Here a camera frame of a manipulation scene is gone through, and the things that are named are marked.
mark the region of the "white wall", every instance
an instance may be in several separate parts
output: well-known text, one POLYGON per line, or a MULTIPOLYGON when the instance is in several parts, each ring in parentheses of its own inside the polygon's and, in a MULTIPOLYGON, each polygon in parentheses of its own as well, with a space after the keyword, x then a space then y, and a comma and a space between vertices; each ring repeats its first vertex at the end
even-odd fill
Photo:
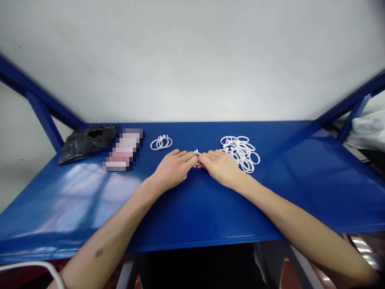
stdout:
POLYGON ((310 120, 385 68, 382 0, 0 2, 0 52, 88 122, 310 120))
MULTIPOLYGON (((72 130, 54 120, 63 139, 72 130)), ((28 101, 0 82, 0 213, 55 155, 28 101)))

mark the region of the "blue shelf leg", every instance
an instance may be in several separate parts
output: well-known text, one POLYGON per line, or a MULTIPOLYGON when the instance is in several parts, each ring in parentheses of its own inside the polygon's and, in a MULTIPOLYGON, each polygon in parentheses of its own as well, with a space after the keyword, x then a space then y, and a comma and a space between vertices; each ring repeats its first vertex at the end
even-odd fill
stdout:
POLYGON ((26 92, 24 96, 28 99, 33 110, 35 111, 35 114, 43 126, 45 133, 51 141, 55 151, 58 152, 63 147, 64 142, 55 123, 53 122, 47 106, 30 92, 26 92))
POLYGON ((342 126, 342 128, 341 128, 341 130, 337 136, 337 140, 340 143, 343 143, 346 140, 346 138, 348 137, 348 135, 352 129, 352 120, 361 115, 362 111, 364 110, 366 104, 368 103, 368 101, 370 100, 371 97, 372 97, 372 95, 368 94, 361 101, 359 101, 355 104, 355 106, 353 107, 352 111, 350 112, 348 118, 346 119, 344 125, 342 126))

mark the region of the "small white clip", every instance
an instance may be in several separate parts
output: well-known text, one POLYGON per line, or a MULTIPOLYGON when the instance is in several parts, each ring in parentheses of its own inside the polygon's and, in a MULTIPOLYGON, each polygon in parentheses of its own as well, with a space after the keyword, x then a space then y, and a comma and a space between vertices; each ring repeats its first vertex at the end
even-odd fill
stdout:
POLYGON ((196 156, 199 156, 199 155, 201 155, 201 153, 200 153, 200 152, 198 152, 198 150, 197 150, 197 149, 194 151, 194 154, 195 154, 196 156))

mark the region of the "pile of white rings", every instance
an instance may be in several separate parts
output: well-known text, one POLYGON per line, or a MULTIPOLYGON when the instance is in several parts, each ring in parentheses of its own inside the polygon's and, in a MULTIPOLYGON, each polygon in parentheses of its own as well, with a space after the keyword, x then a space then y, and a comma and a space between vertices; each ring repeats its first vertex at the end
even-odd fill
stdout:
POLYGON ((157 151, 158 149, 166 149, 166 148, 169 148, 170 146, 172 145, 172 139, 170 139, 168 137, 168 135, 163 135, 163 136, 159 136, 156 140, 153 140, 150 147, 151 149, 153 149, 154 151, 157 151), (154 149, 152 147, 153 143, 155 143, 155 146, 156 146, 156 149, 154 149))
POLYGON ((261 161, 259 155, 255 152, 255 147, 249 144, 248 137, 224 136, 221 138, 221 144, 223 145, 223 149, 220 149, 220 151, 227 152, 231 155, 245 173, 254 172, 254 165, 258 165, 261 161), (252 154, 258 158, 256 163, 251 160, 252 154))

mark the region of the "blue table top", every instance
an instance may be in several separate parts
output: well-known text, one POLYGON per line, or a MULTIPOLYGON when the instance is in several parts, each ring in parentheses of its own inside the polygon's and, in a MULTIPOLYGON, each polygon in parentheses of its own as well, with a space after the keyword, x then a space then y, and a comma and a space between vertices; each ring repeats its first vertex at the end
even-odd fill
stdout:
MULTIPOLYGON (((252 176, 337 233, 385 229, 385 185, 316 122, 122 124, 142 128, 133 171, 105 172, 101 153, 58 166, 60 152, 0 215, 0 263, 67 258, 126 202, 168 152, 220 149, 223 136, 247 136, 261 163, 252 176), (153 151, 159 135, 173 139, 153 151)), ((128 251, 283 238, 265 215, 204 169, 166 192, 145 216, 128 251)))

